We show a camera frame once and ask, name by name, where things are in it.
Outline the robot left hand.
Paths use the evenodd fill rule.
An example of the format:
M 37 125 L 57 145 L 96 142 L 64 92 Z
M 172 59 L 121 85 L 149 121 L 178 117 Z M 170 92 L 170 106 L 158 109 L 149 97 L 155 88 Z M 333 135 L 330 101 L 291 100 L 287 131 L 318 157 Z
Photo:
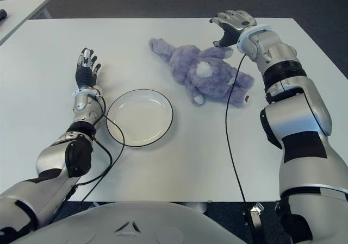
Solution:
M 83 48 L 77 61 L 75 80 L 79 89 L 94 87 L 101 64 L 95 65 L 97 56 L 92 49 Z

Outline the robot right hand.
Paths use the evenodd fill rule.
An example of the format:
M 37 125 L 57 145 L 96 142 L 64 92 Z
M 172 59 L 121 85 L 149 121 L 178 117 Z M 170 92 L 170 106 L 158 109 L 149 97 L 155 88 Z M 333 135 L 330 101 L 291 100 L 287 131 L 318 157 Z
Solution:
M 246 28 L 257 25 L 255 18 L 243 10 L 219 12 L 209 22 L 215 23 L 223 29 L 223 37 L 219 41 L 213 42 L 215 47 L 235 45 Z

